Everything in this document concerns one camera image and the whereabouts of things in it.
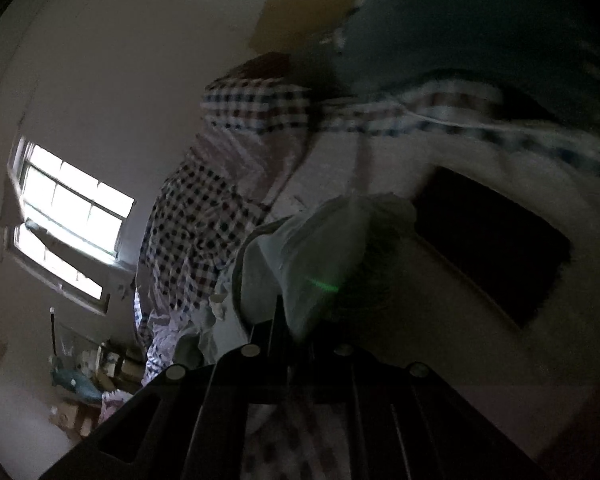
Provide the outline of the checkered bed sheet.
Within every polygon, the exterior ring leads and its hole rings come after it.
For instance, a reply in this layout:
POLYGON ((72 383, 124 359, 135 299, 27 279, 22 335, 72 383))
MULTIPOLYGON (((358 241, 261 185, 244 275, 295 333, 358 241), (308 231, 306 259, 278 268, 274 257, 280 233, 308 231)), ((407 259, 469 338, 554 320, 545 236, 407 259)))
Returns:
POLYGON ((600 140, 496 122, 494 101, 450 82, 326 104, 274 214, 410 200, 417 235, 365 322, 538 456, 600 397, 600 140))

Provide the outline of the bright window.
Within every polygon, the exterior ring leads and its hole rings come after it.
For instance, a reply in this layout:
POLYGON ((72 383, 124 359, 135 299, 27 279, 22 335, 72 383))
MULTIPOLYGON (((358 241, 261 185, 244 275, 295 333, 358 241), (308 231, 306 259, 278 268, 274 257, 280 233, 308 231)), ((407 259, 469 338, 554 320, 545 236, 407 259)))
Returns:
POLYGON ((134 198, 23 136, 8 169, 20 214, 6 229, 9 249, 55 292, 106 314, 134 273, 121 257, 134 198))

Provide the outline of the green fleece garment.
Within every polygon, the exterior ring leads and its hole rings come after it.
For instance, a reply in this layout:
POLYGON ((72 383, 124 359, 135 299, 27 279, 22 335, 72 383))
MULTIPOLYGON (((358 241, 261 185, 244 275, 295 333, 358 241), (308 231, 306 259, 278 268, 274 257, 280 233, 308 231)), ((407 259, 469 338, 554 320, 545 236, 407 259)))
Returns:
POLYGON ((392 195, 341 196, 256 229, 223 272, 199 323, 178 335, 174 362, 214 364, 280 309, 291 337, 328 339, 355 298, 392 266, 415 209, 392 195))

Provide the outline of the pink cloth on box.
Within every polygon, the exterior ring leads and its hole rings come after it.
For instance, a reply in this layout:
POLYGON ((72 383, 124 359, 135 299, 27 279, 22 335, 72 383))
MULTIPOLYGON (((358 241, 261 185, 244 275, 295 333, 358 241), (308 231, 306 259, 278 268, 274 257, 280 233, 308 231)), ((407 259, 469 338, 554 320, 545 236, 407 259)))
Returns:
POLYGON ((132 393, 116 389, 114 391, 106 391, 102 394, 102 405, 100 406, 100 414, 98 422, 101 424, 129 400, 132 399, 132 393))

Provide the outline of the cardboard boxes pile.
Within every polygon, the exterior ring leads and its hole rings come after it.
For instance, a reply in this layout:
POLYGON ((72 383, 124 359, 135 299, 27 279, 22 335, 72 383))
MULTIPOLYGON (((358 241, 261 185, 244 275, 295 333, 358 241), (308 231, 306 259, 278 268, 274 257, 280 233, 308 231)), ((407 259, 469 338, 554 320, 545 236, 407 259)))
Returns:
POLYGON ((140 352, 124 344, 55 339, 50 377, 58 401, 50 422, 73 441, 85 439, 140 391, 144 365, 140 352))

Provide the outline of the teal bag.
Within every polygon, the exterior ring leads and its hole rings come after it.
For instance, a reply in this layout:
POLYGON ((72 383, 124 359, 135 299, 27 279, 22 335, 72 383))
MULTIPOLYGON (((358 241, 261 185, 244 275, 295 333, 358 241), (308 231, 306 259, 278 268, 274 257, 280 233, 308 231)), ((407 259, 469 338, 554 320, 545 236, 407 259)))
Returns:
POLYGON ((64 367, 59 358, 54 362, 53 356, 50 357, 50 377, 54 386, 64 388, 84 403, 95 404, 102 400, 102 393, 87 377, 77 370, 64 367))

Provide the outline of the checkered crumpled quilt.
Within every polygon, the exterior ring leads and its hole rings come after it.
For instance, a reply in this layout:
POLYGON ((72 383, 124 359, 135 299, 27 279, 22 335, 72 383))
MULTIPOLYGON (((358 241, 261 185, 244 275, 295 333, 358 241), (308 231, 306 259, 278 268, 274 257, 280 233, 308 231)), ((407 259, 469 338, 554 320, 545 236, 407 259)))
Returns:
POLYGON ((134 322, 144 384, 172 364, 178 332, 209 315, 219 279, 306 156, 310 96, 279 52, 204 88, 200 130, 163 182, 140 245, 134 322))

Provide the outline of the teal cartoon pillow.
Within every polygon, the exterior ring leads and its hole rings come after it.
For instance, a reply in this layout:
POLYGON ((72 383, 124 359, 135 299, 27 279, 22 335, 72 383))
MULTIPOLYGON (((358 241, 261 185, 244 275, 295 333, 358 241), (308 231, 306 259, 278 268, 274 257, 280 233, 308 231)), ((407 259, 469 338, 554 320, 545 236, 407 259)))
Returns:
POLYGON ((449 73, 600 96, 600 0, 364 0, 342 34, 355 93, 449 73))

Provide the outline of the wooden headboard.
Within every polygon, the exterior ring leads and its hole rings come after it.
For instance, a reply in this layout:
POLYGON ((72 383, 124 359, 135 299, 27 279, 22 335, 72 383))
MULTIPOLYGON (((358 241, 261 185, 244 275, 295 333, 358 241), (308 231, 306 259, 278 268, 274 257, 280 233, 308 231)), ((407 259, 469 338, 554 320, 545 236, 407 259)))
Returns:
POLYGON ((266 0, 249 47, 257 53, 290 52, 337 24, 354 0, 266 0))

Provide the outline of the black clothes rack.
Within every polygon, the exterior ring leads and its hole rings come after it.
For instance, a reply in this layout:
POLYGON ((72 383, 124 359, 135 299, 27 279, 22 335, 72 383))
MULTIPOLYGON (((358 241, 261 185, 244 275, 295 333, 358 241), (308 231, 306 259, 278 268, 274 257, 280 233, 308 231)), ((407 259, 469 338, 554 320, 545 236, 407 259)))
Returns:
POLYGON ((52 356, 55 362, 58 359, 58 352, 56 337, 56 312, 53 307, 50 307, 50 340, 52 341, 52 356))

